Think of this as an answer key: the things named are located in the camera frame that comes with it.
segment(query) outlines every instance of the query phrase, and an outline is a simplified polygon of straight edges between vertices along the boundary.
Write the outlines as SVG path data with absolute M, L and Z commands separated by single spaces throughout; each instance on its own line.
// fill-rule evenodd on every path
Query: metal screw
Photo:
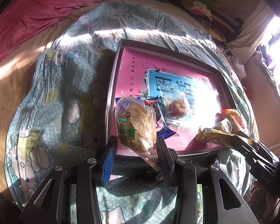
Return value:
M 63 167 L 61 165 L 56 165 L 54 169 L 55 171 L 61 171 Z
M 217 172 L 217 171 L 219 171 L 219 169 L 220 169 L 219 166 L 217 166 L 217 165 L 211 165 L 211 170 Z
M 96 159 L 95 158 L 89 158 L 88 160 L 87 160 L 87 162 L 89 163 L 89 164 L 94 164 L 94 163 L 96 163 Z
M 179 164 L 184 164 L 186 162 L 186 160 L 182 157 L 179 157 L 178 159 L 176 159 L 176 162 Z

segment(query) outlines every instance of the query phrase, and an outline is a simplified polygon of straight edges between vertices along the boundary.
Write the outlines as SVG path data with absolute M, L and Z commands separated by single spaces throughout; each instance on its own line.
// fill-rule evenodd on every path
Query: beige sheet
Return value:
M 203 28 L 183 10 L 155 0 L 111 0 L 143 4 L 167 14 L 176 21 L 203 31 Z M 52 42 L 73 21 L 100 3 L 84 7 L 54 26 L 35 35 L 0 63 L 0 206 L 6 199 L 12 201 L 4 172 L 5 142 L 11 120 L 17 107 L 27 95 L 39 53 L 50 48 Z

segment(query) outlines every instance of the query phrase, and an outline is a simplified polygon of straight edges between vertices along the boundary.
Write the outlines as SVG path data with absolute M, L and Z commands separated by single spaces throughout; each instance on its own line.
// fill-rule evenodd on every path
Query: bread in plastic bag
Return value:
M 158 86 L 165 106 L 166 120 L 174 124 L 190 122 L 192 113 L 186 93 L 178 90 L 175 84 L 159 81 Z
M 176 133 L 167 126 L 163 113 L 160 109 L 159 103 L 156 99 L 147 99 L 144 97 L 135 97 L 135 98 L 143 101 L 146 106 L 151 107 L 155 111 L 155 116 L 156 116 L 156 126 L 155 127 L 156 127 L 157 137 L 161 136 L 161 137 L 163 137 L 163 139 L 167 139 Z M 115 98 L 116 103 L 120 99 L 121 99 L 121 97 Z
M 119 141 L 157 170 L 157 157 L 153 147 L 156 142 L 156 117 L 153 108 L 122 92 L 122 97 L 116 103 L 115 118 Z

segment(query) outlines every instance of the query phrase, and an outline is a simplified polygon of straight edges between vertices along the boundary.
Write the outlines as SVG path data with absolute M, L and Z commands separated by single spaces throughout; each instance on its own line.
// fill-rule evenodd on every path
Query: snack package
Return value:
M 157 136 L 153 108 L 122 92 L 122 97 L 116 104 L 115 118 L 119 141 L 158 170 L 153 148 Z
M 121 98 L 116 98 L 115 101 L 116 103 L 120 100 Z M 171 136 L 173 136 L 176 132 L 171 130 L 168 126 L 167 123 L 164 119 L 164 116 L 162 114 L 162 111 L 160 109 L 160 106 L 158 104 L 158 101 L 155 99 L 146 99 L 144 97 L 137 97 L 137 99 L 141 100 L 144 102 L 145 105 L 151 107 L 155 111 L 155 116 L 156 116 L 156 131 L 157 131 L 157 136 L 162 136 L 164 139 L 167 139 Z
M 225 133 L 220 130 L 214 130 L 210 128 L 204 128 L 200 127 L 198 130 L 198 134 L 196 136 L 197 141 L 202 141 L 202 142 L 210 142 L 210 143 L 215 143 L 221 146 L 225 146 L 231 149 L 234 149 L 230 145 L 230 138 L 234 136 L 235 134 L 231 133 Z M 251 139 L 247 139 L 241 136 L 238 136 L 241 138 L 243 141 L 248 143 L 249 145 L 252 145 Z
M 235 109 L 224 109 L 221 110 L 222 118 L 226 118 L 232 125 L 231 133 L 236 134 L 238 131 L 242 131 L 246 135 L 249 135 L 246 125 L 239 116 L 238 112 Z
M 226 133 L 230 133 L 232 131 L 231 123 L 228 119 L 221 120 L 220 122 L 216 123 L 213 127 L 215 130 L 220 130 Z
M 165 118 L 168 123 L 182 124 L 191 121 L 191 107 L 186 93 L 178 90 L 175 84 L 160 81 L 159 89 L 165 105 Z

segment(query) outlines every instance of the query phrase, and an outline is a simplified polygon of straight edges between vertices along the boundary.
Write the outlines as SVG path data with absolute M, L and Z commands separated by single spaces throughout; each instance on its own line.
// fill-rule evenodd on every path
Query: yellow snack wrapper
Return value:
M 200 127 L 198 130 L 198 134 L 196 136 L 196 140 L 202 141 L 202 142 L 210 142 L 210 143 L 214 143 L 217 145 L 221 145 L 221 146 L 225 146 L 225 147 L 234 149 L 230 145 L 230 138 L 232 136 L 235 136 L 235 134 L 225 133 L 220 130 Z M 251 139 L 247 139 L 247 138 L 244 138 L 241 136 L 237 136 L 237 137 L 239 137 L 240 139 L 242 139 L 244 142 L 248 143 L 249 145 L 252 145 Z

